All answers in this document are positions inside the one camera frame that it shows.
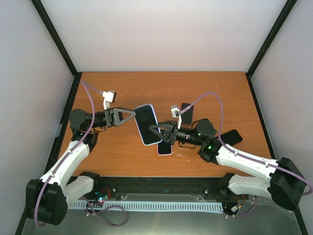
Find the maroon smartphone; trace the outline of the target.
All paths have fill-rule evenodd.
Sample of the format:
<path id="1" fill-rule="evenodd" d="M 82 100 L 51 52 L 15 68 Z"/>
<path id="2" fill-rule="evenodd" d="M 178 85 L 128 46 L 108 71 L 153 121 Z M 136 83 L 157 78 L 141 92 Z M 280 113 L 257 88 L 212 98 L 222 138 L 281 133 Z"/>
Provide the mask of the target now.
<path id="1" fill-rule="evenodd" d="M 182 103 L 181 109 L 183 110 L 189 105 L 190 105 L 189 103 Z M 194 110 L 194 107 L 192 106 L 190 109 L 188 109 L 185 113 L 181 115 L 182 124 L 186 124 L 186 125 L 192 124 L 193 110 Z"/>

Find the black phone case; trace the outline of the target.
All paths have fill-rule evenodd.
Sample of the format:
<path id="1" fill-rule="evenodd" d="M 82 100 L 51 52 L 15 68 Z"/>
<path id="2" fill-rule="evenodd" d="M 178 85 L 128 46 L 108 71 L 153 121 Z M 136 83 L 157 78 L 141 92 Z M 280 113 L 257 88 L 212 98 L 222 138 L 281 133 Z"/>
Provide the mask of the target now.
<path id="1" fill-rule="evenodd" d="M 228 132 L 223 133 L 221 135 L 221 140 L 225 144 L 229 144 L 231 146 L 234 146 L 234 145 L 242 142 L 243 138 L 236 129 L 233 129 L 233 130 L 230 130 Z"/>

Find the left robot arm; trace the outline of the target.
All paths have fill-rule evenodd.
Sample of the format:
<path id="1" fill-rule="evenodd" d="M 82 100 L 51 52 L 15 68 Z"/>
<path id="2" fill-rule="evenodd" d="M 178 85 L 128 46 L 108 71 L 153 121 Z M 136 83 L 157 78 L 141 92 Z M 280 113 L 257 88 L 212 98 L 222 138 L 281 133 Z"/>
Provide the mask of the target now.
<path id="1" fill-rule="evenodd" d="M 59 225 L 68 208 L 85 194 L 98 196 L 102 185 L 95 179 L 98 174 L 84 173 L 70 182 L 76 168 L 92 152 L 97 139 L 98 127 L 117 127 L 135 117 L 135 111 L 110 108 L 88 113 L 74 109 L 69 114 L 73 136 L 59 160 L 40 179 L 32 179 L 26 186 L 25 213 L 38 226 Z"/>

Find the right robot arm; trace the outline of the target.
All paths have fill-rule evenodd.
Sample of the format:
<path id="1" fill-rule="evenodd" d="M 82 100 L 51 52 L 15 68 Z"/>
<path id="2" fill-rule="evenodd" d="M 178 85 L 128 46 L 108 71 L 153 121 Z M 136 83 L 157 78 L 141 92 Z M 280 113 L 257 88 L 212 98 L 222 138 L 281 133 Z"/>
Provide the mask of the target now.
<path id="1" fill-rule="evenodd" d="M 307 184 L 294 162 L 282 157 L 266 159 L 245 153 L 233 147 L 242 141 L 236 130 L 216 137 L 217 130 L 206 118 L 195 122 L 195 127 L 178 127 L 176 121 L 149 126 L 149 130 L 162 141 L 199 146 L 198 155 L 207 163 L 229 166 L 249 174 L 244 177 L 227 173 L 220 182 L 225 197 L 248 194 L 270 198 L 289 211 L 298 209 Z"/>

